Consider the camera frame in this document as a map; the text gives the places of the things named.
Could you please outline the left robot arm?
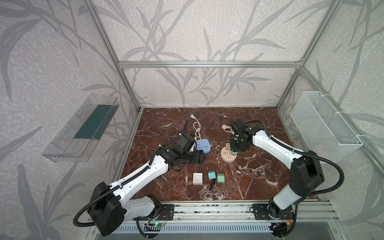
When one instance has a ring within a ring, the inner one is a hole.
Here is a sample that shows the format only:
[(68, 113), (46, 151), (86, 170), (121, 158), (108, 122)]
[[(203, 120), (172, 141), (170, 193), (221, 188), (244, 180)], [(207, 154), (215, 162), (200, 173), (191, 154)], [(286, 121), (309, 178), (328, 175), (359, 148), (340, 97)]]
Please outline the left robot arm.
[(78, 228), (95, 226), (102, 236), (108, 236), (124, 221), (155, 217), (161, 208), (155, 197), (133, 199), (133, 196), (174, 167), (204, 163), (205, 154), (197, 149), (197, 142), (187, 133), (187, 126), (184, 125), (176, 139), (158, 146), (150, 160), (129, 175), (109, 185), (105, 182), (98, 184), (90, 202), (75, 214), (73, 225)]

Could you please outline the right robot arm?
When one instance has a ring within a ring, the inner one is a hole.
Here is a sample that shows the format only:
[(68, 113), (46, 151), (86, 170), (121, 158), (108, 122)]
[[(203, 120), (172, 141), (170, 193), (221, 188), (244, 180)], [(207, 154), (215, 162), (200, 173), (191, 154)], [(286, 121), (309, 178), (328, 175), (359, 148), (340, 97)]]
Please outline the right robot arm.
[[(245, 123), (238, 119), (230, 127), (234, 135), (230, 140), (232, 152), (245, 152), (255, 146), (268, 152), (290, 170), (287, 185), (269, 200), (268, 214), (272, 219), (279, 219), (289, 207), (310, 196), (337, 190), (345, 181), (344, 171), (338, 164), (313, 151), (304, 152), (277, 139), (269, 133), (263, 121), (251, 120)], [(325, 181), (321, 162), (334, 167), (339, 173), (339, 179), (333, 186), (317, 191)]]

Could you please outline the blue square power strip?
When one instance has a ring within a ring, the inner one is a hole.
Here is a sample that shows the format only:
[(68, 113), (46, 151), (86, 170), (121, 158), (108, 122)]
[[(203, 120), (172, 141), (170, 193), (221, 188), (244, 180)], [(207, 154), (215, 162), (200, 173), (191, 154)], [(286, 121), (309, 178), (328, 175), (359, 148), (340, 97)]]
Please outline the blue square power strip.
[(197, 150), (201, 150), (204, 154), (208, 154), (211, 152), (211, 145), (208, 139), (199, 139), (196, 142)]

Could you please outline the pink round power strip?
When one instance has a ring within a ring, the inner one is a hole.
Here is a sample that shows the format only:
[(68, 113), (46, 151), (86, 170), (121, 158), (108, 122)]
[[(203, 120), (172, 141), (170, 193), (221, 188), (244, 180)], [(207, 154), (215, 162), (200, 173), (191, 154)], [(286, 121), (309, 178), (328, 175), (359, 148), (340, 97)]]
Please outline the pink round power strip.
[(232, 156), (231, 154), (231, 150), (228, 151), (224, 148), (222, 148), (221, 150), (221, 158), (224, 162), (227, 162), (227, 163), (232, 163), (236, 160), (237, 158), (237, 155), (236, 156)]

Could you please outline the white charger adapter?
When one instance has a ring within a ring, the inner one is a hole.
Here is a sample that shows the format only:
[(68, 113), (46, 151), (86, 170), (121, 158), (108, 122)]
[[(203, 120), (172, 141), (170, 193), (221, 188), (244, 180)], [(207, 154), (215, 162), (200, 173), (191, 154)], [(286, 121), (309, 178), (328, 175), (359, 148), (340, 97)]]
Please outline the white charger adapter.
[(203, 184), (203, 174), (193, 173), (193, 185), (202, 185), (202, 184)]

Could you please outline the teal charger adapter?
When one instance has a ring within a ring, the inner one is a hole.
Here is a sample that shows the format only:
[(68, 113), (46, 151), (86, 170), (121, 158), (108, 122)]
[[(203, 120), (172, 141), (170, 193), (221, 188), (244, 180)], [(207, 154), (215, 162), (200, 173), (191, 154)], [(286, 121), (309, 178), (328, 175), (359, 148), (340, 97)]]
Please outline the teal charger adapter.
[(209, 178), (209, 180), (216, 179), (217, 177), (216, 177), (215, 171), (208, 171), (208, 178)]

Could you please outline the aluminium front rail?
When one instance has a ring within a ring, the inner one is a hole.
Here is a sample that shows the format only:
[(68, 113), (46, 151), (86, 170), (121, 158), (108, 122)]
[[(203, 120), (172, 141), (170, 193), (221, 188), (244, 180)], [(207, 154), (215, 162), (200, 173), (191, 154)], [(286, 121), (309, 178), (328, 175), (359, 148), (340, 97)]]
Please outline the aluminium front rail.
[[(158, 220), (169, 223), (245, 223), (245, 222), (287, 222), (294, 218), (295, 207), (285, 211), (278, 219), (267, 212), (266, 201), (181, 201), (163, 202), (163, 207), (173, 205), (172, 209), (161, 210)], [(338, 222), (330, 202), (306, 200), (298, 205), (298, 222)]]

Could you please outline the clear plastic wall shelf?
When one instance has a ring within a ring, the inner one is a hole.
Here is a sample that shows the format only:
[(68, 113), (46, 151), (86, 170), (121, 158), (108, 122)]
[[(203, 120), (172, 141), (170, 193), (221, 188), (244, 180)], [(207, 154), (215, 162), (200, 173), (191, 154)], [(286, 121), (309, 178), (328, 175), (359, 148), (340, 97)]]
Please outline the clear plastic wall shelf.
[(86, 163), (120, 104), (117, 97), (90, 94), (42, 155), (54, 163)]

